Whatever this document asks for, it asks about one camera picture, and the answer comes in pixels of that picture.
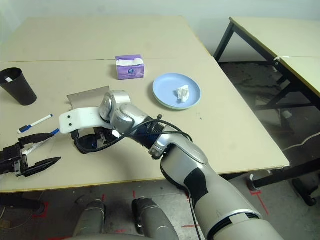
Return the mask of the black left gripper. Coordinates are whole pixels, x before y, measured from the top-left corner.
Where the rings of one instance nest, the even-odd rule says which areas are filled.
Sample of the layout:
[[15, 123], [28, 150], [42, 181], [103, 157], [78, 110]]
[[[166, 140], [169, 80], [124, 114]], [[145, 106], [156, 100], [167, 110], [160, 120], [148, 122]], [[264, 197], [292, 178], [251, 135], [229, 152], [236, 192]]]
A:
[[16, 177], [29, 177], [53, 166], [61, 157], [48, 158], [28, 167], [27, 156], [22, 151], [25, 145], [40, 143], [53, 136], [53, 133], [32, 134], [19, 138], [18, 143], [12, 146], [5, 147], [0, 152], [0, 174], [14, 173]]

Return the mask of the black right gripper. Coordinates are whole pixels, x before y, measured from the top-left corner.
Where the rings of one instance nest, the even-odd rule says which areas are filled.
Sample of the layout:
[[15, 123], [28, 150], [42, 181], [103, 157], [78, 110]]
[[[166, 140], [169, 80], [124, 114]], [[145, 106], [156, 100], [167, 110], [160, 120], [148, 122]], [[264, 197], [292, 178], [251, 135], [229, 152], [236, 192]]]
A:
[[113, 131], [103, 127], [95, 127], [94, 133], [101, 143], [111, 143], [114, 141]]

